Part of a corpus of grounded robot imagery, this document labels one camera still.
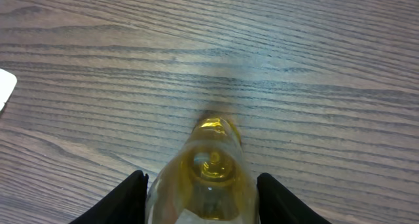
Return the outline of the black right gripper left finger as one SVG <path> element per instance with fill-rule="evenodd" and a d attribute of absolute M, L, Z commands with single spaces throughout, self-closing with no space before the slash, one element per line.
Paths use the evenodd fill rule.
<path fill-rule="evenodd" d="M 144 224 L 148 179 L 136 170 L 70 224 Z"/>

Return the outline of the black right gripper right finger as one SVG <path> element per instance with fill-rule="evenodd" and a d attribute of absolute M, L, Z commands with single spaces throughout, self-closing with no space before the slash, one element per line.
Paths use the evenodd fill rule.
<path fill-rule="evenodd" d="M 257 178 L 261 224 L 331 224 L 269 173 Z"/>

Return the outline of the yellow oil bottle silver cap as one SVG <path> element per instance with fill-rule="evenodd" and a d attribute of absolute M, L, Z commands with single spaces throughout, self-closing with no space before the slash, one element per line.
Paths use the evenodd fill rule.
<path fill-rule="evenodd" d="M 197 123 L 151 185 L 145 222 L 260 222 L 256 182 L 231 122 L 208 117 Z"/>

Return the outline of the white barcode scanner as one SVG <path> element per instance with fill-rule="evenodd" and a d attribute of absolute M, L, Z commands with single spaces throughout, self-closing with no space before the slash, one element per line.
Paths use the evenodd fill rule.
<path fill-rule="evenodd" d="M 12 73 L 0 69 L 0 110 L 2 111 L 9 100 L 15 86 L 17 78 Z"/>

